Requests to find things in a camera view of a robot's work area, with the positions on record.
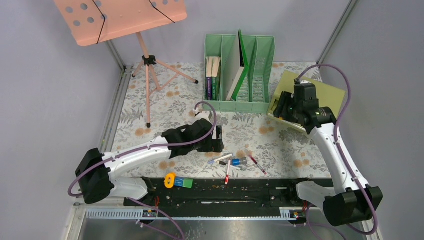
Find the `red marker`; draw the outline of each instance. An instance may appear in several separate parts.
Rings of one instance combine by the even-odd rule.
[[[230,166],[231,166],[231,159],[228,159],[227,168],[226,168],[225,185],[228,185],[228,181],[230,180]]]
[[[256,164],[256,166],[262,171],[262,173],[265,174],[265,175],[267,175],[267,172],[265,171],[265,169],[263,169],[261,167],[261,165],[259,165],[259,163],[253,158],[252,155],[250,155],[250,153],[247,150],[245,151],[245,153],[246,153],[246,155],[249,156],[250,159],[252,159],[252,161],[254,162],[254,164]]]

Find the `white wall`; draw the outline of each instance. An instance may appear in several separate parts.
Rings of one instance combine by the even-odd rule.
[[[77,46],[53,0],[3,0],[0,22],[0,239],[58,240],[120,70],[105,44]]]
[[[184,2],[187,19],[143,33],[150,54],[162,61],[203,62],[206,34],[236,34],[238,29],[245,35],[275,36],[275,61],[317,61],[349,0]],[[142,59],[135,35],[118,38],[114,43],[127,65]]]
[[[341,131],[362,173],[383,192],[384,240],[422,238],[423,9],[422,0],[359,1],[325,61],[350,77]],[[324,82],[345,86],[335,71],[321,72]]]

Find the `floral tablecloth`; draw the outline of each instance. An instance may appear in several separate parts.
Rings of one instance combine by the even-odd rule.
[[[275,62],[269,81],[269,96],[279,83],[284,70],[300,74],[314,62]],[[131,78],[117,127],[113,151],[130,148],[157,136],[168,129],[192,124],[192,109],[202,100],[205,86],[204,63],[175,63],[178,70],[199,81],[193,84],[178,76],[162,91],[150,96],[151,128],[146,128],[146,73],[141,70]],[[174,72],[156,65],[160,83],[165,83]],[[321,80],[318,69],[306,77]],[[193,151],[187,156],[152,162],[126,174],[128,177],[163,178],[175,172],[179,177],[224,178],[227,168],[208,161],[223,154],[234,153],[244,157],[248,149],[267,171],[264,175],[249,159],[243,170],[231,169],[233,178],[330,178],[330,173],[318,148],[304,133],[272,120],[265,114],[218,112],[218,125],[223,129],[223,153]]]

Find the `pink music stand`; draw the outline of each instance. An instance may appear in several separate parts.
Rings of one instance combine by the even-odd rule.
[[[184,0],[54,0],[68,24],[76,43],[88,46],[104,41],[136,34],[144,53],[143,61],[137,66],[133,77],[145,66],[147,127],[150,128],[150,95],[162,90],[178,75],[198,84],[199,81],[178,71],[168,64],[149,55],[142,31],[179,22],[187,18]],[[156,63],[175,72],[164,85],[160,85],[153,65]],[[149,71],[156,85],[150,91]]]

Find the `green book spine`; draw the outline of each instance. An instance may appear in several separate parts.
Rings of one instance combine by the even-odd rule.
[[[212,100],[217,100],[217,78],[212,77]]]

